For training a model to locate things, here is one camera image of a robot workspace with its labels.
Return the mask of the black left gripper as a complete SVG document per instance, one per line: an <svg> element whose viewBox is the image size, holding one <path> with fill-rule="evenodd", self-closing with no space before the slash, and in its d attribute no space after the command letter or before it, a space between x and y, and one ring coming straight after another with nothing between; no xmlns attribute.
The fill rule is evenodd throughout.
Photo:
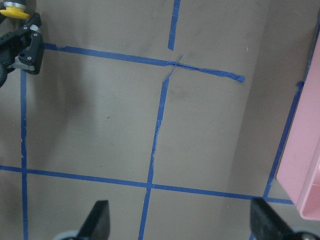
<svg viewBox="0 0 320 240"><path fill-rule="evenodd" d="M41 16L35 12L23 26L0 37L0 87L5 84L8 74L15 70L12 64L17 56L25 72L31 75L40 73L45 51L43 36L39 32L41 25Z"/></svg>

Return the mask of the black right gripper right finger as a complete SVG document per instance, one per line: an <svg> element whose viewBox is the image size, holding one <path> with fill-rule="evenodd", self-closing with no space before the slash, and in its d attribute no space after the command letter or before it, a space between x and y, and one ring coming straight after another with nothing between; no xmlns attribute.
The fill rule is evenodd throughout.
<svg viewBox="0 0 320 240"><path fill-rule="evenodd" d="M249 216L250 230L256 240L299 240L287 223L260 197L252 198Z"/></svg>

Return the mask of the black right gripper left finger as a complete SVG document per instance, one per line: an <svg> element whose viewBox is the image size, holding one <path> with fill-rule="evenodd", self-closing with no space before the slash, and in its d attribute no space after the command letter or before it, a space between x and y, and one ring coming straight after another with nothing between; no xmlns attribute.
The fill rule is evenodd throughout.
<svg viewBox="0 0 320 240"><path fill-rule="evenodd" d="M81 226L76 240L108 240L111 232L108 200L98 200Z"/></svg>

